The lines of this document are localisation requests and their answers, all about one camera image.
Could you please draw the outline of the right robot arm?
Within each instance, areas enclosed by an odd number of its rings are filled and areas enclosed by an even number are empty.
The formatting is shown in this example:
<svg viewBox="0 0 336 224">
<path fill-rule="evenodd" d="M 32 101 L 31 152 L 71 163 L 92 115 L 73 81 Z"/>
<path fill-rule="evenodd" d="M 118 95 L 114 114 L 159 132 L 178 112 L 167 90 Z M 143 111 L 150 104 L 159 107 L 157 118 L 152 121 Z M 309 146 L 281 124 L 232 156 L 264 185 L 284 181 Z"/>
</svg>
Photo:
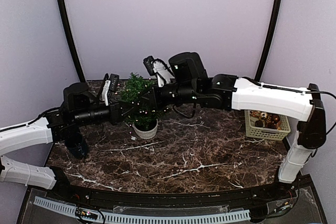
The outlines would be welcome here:
<svg viewBox="0 0 336 224">
<path fill-rule="evenodd" d="M 230 74 L 210 78 L 196 52 L 180 53 L 168 63 L 148 56 L 143 63 L 149 75 L 158 80 L 149 95 L 156 109 L 191 103 L 221 110 L 270 112 L 298 120 L 295 140 L 280 165 L 278 180 L 268 187 L 273 200 L 287 193 L 288 184 L 294 182 L 309 156 L 326 142 L 322 91 L 315 84 L 291 88 Z"/>
</svg>

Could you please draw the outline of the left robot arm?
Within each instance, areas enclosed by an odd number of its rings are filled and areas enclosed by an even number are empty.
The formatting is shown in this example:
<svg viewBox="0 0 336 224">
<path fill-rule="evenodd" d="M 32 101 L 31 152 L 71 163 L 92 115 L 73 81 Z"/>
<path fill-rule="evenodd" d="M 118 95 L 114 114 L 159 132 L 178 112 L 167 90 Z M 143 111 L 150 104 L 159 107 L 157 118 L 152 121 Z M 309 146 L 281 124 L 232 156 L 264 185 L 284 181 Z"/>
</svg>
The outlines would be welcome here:
<svg viewBox="0 0 336 224">
<path fill-rule="evenodd" d="M 102 88 L 105 100 L 89 91 L 87 83 L 79 82 L 64 89 L 64 101 L 58 108 L 48 109 L 36 119 L 1 129 L 1 181 L 52 190 L 63 201 L 74 197 L 61 168 L 40 167 L 8 158 L 10 152 L 39 144 L 63 141 L 77 159 L 89 152 L 80 127 L 101 122 L 117 124 L 138 106 L 137 102 L 108 101 L 107 87 Z"/>
</svg>

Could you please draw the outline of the small green christmas tree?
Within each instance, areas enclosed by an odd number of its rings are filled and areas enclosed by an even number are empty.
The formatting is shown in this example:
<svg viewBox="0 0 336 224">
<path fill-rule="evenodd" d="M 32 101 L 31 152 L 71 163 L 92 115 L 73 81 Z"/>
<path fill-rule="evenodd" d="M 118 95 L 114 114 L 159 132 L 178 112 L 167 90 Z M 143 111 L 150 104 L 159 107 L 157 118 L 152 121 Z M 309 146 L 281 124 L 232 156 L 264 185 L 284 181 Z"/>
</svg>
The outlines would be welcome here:
<svg viewBox="0 0 336 224">
<path fill-rule="evenodd" d="M 155 84 L 154 80 L 144 79 L 141 75 L 132 72 L 121 91 L 122 101 L 137 106 L 135 111 L 126 116 L 125 122 L 134 129 L 140 138 L 145 140 L 156 136 L 159 119 L 171 111 L 169 107 L 157 110 L 154 105 L 140 99 L 141 93 L 153 84 Z"/>
</svg>

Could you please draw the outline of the beige perforated plastic basket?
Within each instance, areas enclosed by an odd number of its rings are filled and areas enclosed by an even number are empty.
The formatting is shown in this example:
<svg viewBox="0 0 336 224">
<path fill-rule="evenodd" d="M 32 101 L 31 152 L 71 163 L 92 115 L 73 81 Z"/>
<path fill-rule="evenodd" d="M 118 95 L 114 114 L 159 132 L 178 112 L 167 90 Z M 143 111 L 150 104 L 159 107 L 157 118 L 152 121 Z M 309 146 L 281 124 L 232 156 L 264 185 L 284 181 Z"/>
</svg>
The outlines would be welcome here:
<svg viewBox="0 0 336 224">
<path fill-rule="evenodd" d="M 252 118 L 249 112 L 250 110 L 245 110 L 246 135 L 250 138 L 281 141 L 291 132 L 288 119 L 284 115 L 279 115 L 281 119 L 281 130 L 274 130 L 265 127 L 255 127 L 254 122 L 256 119 Z"/>
</svg>

